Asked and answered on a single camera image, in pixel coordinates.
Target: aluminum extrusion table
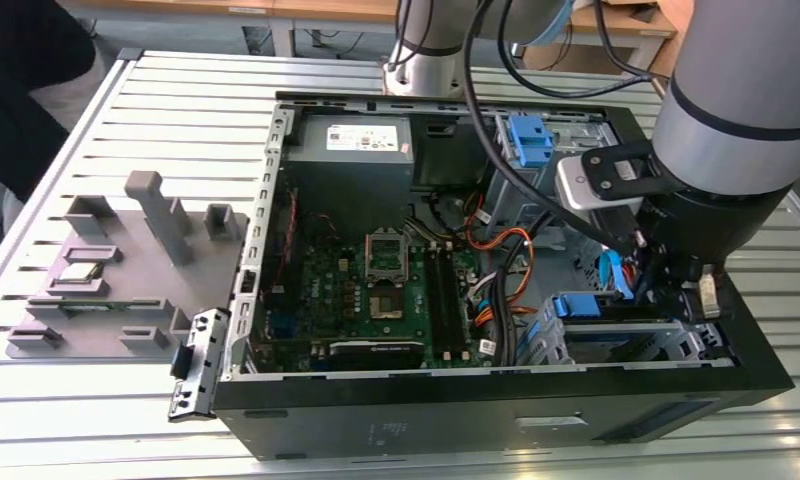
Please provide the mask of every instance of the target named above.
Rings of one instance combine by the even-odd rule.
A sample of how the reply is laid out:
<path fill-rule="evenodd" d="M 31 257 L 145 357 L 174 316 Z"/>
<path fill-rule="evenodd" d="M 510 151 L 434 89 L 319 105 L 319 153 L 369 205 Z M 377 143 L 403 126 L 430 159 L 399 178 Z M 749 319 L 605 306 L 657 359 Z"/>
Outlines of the aluminum extrusion table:
<path fill-rule="evenodd" d="M 553 88 L 617 79 L 532 73 Z M 482 99 L 540 101 L 493 69 L 474 69 Z M 796 382 L 760 405 L 716 414 L 642 445 L 258 463 L 217 420 L 166 423 L 167 365 L 16 361 L 7 329 L 23 316 L 69 226 L 69 196 L 105 194 L 114 208 L 133 169 L 157 170 L 187 211 L 250 205 L 263 170 L 274 92 L 378 93 L 374 64 L 145 52 L 118 60 L 0 248 L 0 478 L 800 479 L 800 201 L 792 194 L 729 259 L 729 271 Z M 630 108 L 646 135 L 660 100 L 648 85 L 586 100 Z"/>

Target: sticker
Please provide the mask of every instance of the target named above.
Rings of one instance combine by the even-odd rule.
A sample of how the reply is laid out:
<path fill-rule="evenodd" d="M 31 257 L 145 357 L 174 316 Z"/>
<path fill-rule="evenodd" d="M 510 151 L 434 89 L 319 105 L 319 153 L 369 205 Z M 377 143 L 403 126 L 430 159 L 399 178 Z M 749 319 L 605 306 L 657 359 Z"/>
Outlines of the sticker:
<path fill-rule="evenodd" d="M 637 179 L 637 174 L 634 173 L 634 169 L 630 166 L 630 162 L 628 160 L 620 160 L 613 164 L 613 167 L 616 167 L 616 173 L 618 174 L 618 178 L 621 178 L 626 182 Z"/>
<path fill-rule="evenodd" d="M 481 209 L 477 209 L 477 211 L 474 212 L 474 217 L 479 219 L 484 225 L 488 225 L 492 221 L 492 215 L 485 213 Z"/>
<path fill-rule="evenodd" d="M 479 353 L 484 355 L 494 355 L 496 343 L 490 340 L 479 340 Z"/>
<path fill-rule="evenodd" d="M 234 13 L 255 13 L 258 15 L 266 14 L 266 10 L 262 8 L 227 7 L 227 11 Z"/>
<path fill-rule="evenodd" d="M 395 152 L 397 127 L 393 125 L 331 125 L 325 135 L 326 150 Z"/>
<path fill-rule="evenodd" d="M 566 425 L 586 425 L 581 417 L 520 417 L 516 418 L 516 426 L 526 427 L 562 427 Z"/>

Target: side panel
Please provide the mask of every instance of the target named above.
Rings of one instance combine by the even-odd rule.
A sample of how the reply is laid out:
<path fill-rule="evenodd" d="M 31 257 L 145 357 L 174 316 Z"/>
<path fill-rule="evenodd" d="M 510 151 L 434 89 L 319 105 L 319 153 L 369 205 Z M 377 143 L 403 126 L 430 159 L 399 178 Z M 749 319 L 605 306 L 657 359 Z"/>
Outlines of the side panel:
<path fill-rule="evenodd" d="M 644 434 L 617 441 L 648 441 L 734 397 L 658 394 L 217 413 L 259 460 L 375 457 L 600 445 L 624 429 Z M 674 415 L 664 415 L 672 407 Z M 634 424 L 650 431 L 629 429 Z"/>

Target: black electrical cable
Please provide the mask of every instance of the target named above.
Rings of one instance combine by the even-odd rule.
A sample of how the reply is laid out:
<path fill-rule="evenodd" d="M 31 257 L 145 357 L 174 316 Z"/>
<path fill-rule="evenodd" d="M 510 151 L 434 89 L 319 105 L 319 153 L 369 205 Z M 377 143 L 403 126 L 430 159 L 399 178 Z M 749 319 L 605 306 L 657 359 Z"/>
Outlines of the black electrical cable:
<path fill-rule="evenodd" d="M 358 38 L 355 38 L 355 41 L 353 42 L 351 46 L 346 50 L 343 50 L 341 53 L 334 54 L 334 58 L 337 58 L 339 60 L 342 55 L 346 55 L 349 52 L 351 52 L 355 49 L 355 46 L 358 46 L 358 42 L 361 41 L 361 37 L 363 37 L 363 32 L 361 32 L 358 34 Z"/>
<path fill-rule="evenodd" d="M 622 71 L 625 71 L 633 75 L 648 76 L 649 78 L 660 77 L 665 80 L 669 80 L 669 78 L 665 75 L 648 72 L 646 70 L 642 70 L 641 68 L 637 68 L 633 65 L 628 65 L 628 63 L 625 63 L 622 61 L 622 59 L 618 58 L 618 56 L 616 55 L 616 52 L 613 51 L 613 45 L 610 45 L 610 36 L 608 35 L 608 26 L 604 23 L 604 10 L 601 8 L 601 0 L 593 1 L 593 9 L 596 12 L 596 24 L 597 24 L 597 28 L 598 28 L 598 37 L 601 38 L 601 46 L 604 47 L 604 53 L 606 54 L 608 58 L 610 59 L 610 62 L 613 62 L 613 65 L 616 65 Z"/>
<path fill-rule="evenodd" d="M 341 31 L 339 31 L 339 30 L 338 30 L 338 31 L 335 31 L 335 32 L 334 32 L 331 35 L 326 35 L 326 34 L 323 34 L 322 32 L 319 32 L 319 36 L 317 37 L 317 36 L 315 36 L 315 35 L 311 33 L 311 31 L 310 31 L 310 30 L 307 30 L 307 29 L 303 29 L 302 31 L 303 31 L 303 32 L 307 34 L 307 36 L 310 37 L 310 39 L 311 39 L 314 42 L 317 42 L 317 43 L 319 44 L 319 47 L 325 47 L 325 43 L 322 43 L 322 38 L 323 38 L 323 37 L 325 37 L 325 38 L 334 38 L 334 37 L 337 37 L 337 34 L 338 34 L 338 33 L 341 33 Z"/>
<path fill-rule="evenodd" d="M 492 0 L 482 0 L 482 3 L 477 6 L 477 11 L 474 12 L 474 17 L 467 27 L 467 32 L 465 33 L 465 39 L 462 41 L 462 83 L 465 88 L 465 104 L 467 106 L 467 113 L 470 115 L 470 120 L 474 125 L 474 131 L 477 133 L 477 138 L 479 140 L 479 144 L 489 156 L 492 161 L 492 165 L 498 170 L 506 181 L 512 184 L 512 186 L 521 192 L 528 199 L 530 199 L 536 204 L 542 206 L 552 215 L 562 220 L 574 230 L 577 230 L 584 236 L 589 237 L 596 242 L 606 245 L 608 248 L 616 250 L 622 255 L 630 255 L 630 247 L 616 241 L 616 239 L 601 230 L 589 225 L 584 220 L 581 220 L 572 212 L 569 212 L 565 208 L 562 208 L 557 202 L 554 202 L 550 198 L 542 195 L 533 186 L 528 183 L 518 173 L 512 169 L 506 160 L 501 156 L 498 149 L 494 147 L 494 143 L 489 138 L 488 132 L 484 126 L 482 113 L 479 112 L 479 105 L 477 104 L 477 95 L 474 92 L 473 81 L 470 78 L 470 49 L 473 46 L 474 36 L 479 29 L 479 24 L 482 23 L 482 17 L 485 15 L 489 6 L 492 5 Z"/>
<path fill-rule="evenodd" d="M 637 83 L 652 81 L 652 77 L 646 74 L 640 75 L 637 77 L 630 77 L 625 80 L 620 80 L 618 82 L 600 88 L 590 88 L 586 90 L 577 90 L 573 92 L 561 92 L 558 90 L 550 90 L 549 88 L 540 87 L 538 85 L 533 84 L 526 78 L 524 78 L 521 73 L 518 73 L 518 70 L 516 70 L 512 57 L 509 56 L 509 52 L 506 51 L 506 44 L 504 43 L 504 30 L 506 28 L 506 17 L 509 16 L 510 6 L 512 0 L 506 0 L 506 2 L 504 3 L 504 10 L 501 12 L 501 19 L 497 24 L 497 54 L 501 57 L 501 63 L 504 64 L 506 73 L 509 73 L 509 76 L 513 78 L 513 80 L 516 80 L 516 82 L 518 82 L 524 87 L 526 87 L 540 95 L 545 95 L 548 97 L 589 98 L 597 97 L 598 95 L 604 95 L 605 93 L 614 92 L 616 90 L 629 87 L 630 85 L 634 85 Z"/>
<path fill-rule="evenodd" d="M 550 214 L 548 212 L 541 213 L 536 217 L 536 219 L 533 220 L 533 223 L 528 227 L 528 236 L 530 237 L 530 240 L 533 240 L 533 238 L 536 238 L 536 234 L 538 233 L 540 228 L 546 227 L 553 220 L 554 220 L 554 217 L 550 216 Z M 512 262 L 516 261 L 516 257 L 518 256 L 518 252 L 521 251 L 522 245 L 524 245 L 524 240 L 520 239 L 516 242 L 516 244 L 512 246 L 512 248 L 509 249 L 509 253 L 506 254 L 506 258 L 504 259 L 504 268 L 506 269 L 508 272 L 509 272 L 509 267 L 512 265 Z"/>
<path fill-rule="evenodd" d="M 434 2 L 435 0 L 426 0 L 429 2 L 429 13 L 426 15 L 426 26 L 423 27 L 423 34 L 421 35 L 421 39 L 417 42 L 417 44 L 414 45 L 414 50 L 411 50 L 411 52 L 409 53 L 409 56 L 405 57 L 402 60 L 397 60 L 395 62 L 393 62 L 389 65 L 389 71 L 393 72 L 394 68 L 397 68 L 397 66 L 402 65 L 403 63 L 406 63 L 409 60 L 411 60 L 411 58 L 414 58 L 414 55 L 417 55 L 421 51 L 421 49 L 423 48 L 423 40 L 426 40 L 426 36 L 429 35 L 429 27 L 431 26 L 431 10 L 433 10 L 433 6 L 431 6 L 431 2 Z M 402 25 L 402 36 L 405 36 L 405 22 L 409 19 L 409 10 L 411 10 L 411 0 L 409 0 L 409 8 L 406 8 L 405 10 L 405 19 L 403 19 L 403 25 Z M 399 52 L 402 51 L 402 37 L 397 37 L 397 57 L 399 56 Z"/>
<path fill-rule="evenodd" d="M 394 37 L 397 37 L 397 40 L 399 42 L 398 47 L 402 45 L 402 37 L 405 36 L 405 26 L 409 20 L 409 12 L 411 11 L 411 4 L 409 3 L 405 9 L 405 17 L 402 18 L 402 22 L 399 22 L 399 11 L 402 10 L 402 5 L 405 5 L 405 0 L 397 0 L 397 9 L 394 10 Z M 394 61 L 399 60 L 399 51 L 401 48 L 397 48 Z"/>
<path fill-rule="evenodd" d="M 494 316 L 494 322 L 501 326 L 504 353 L 502 353 L 502 366 L 512 366 L 516 364 L 516 324 L 512 321 L 512 314 L 509 313 L 509 302 L 506 301 L 506 272 L 504 267 L 497 267 L 494 271 L 494 281 L 492 282 L 493 293 L 492 293 L 492 313 Z"/>
<path fill-rule="evenodd" d="M 569 21 L 565 26 L 565 37 L 562 39 L 562 43 L 560 44 L 560 49 L 557 50 L 557 58 L 545 68 L 540 68 L 540 71 L 546 71 L 560 65 L 560 62 L 565 60 L 565 56 L 569 54 L 569 50 L 572 49 L 572 36 L 574 34 L 574 27 L 572 27 L 572 22 Z"/>
<path fill-rule="evenodd" d="M 437 197 L 434 196 L 429 196 L 426 197 L 426 206 L 429 207 L 429 214 L 431 215 L 433 220 L 435 221 L 435 223 L 438 224 L 438 226 L 441 227 L 441 229 L 446 232 L 447 235 L 450 235 L 450 238 L 453 239 L 454 242 L 457 242 L 457 244 L 465 243 L 465 240 L 462 240 L 458 236 L 458 232 L 462 230 L 461 227 L 459 229 L 454 229 L 450 228 L 450 226 L 447 225 L 447 222 L 443 221 L 443 217 L 441 216 L 441 212 L 438 211 L 437 208 Z"/>
<path fill-rule="evenodd" d="M 489 305 L 492 305 L 493 313 L 497 312 L 493 306 L 494 304 L 492 303 L 497 301 L 494 288 L 494 282 L 492 282 L 489 288 L 486 289 L 486 299 L 489 301 Z M 501 330 L 501 324 L 497 321 L 497 317 L 494 317 L 493 321 L 488 322 L 486 325 L 489 328 L 489 339 L 494 343 L 494 355 L 492 355 L 492 366 L 500 367 L 504 365 L 504 342 L 501 341 L 504 338 L 504 333 Z"/>

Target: green circuit board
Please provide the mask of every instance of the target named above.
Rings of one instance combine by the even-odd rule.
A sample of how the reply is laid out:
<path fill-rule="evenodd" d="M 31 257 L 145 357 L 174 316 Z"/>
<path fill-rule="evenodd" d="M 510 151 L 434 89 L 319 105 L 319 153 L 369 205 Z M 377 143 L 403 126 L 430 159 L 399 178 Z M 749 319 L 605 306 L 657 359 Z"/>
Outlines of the green circuit board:
<path fill-rule="evenodd" d="M 418 368 L 459 368 L 479 364 L 471 347 L 445 358 L 433 353 L 429 296 L 426 291 L 423 247 L 406 247 L 407 275 L 399 285 L 365 280 L 365 246 L 329 245 L 309 248 L 305 253 L 301 294 L 291 312 L 273 312 L 269 316 L 271 340 L 262 342 L 261 370 L 307 372 L 321 369 L 319 358 L 326 357 L 334 342 L 417 342 L 423 345 L 423 361 Z M 395 249 L 373 254 L 379 268 L 395 268 Z M 455 272 L 454 301 L 459 306 L 463 342 L 469 344 L 463 302 L 466 272 L 475 270 L 477 261 L 470 251 L 454 251 L 449 258 Z"/>

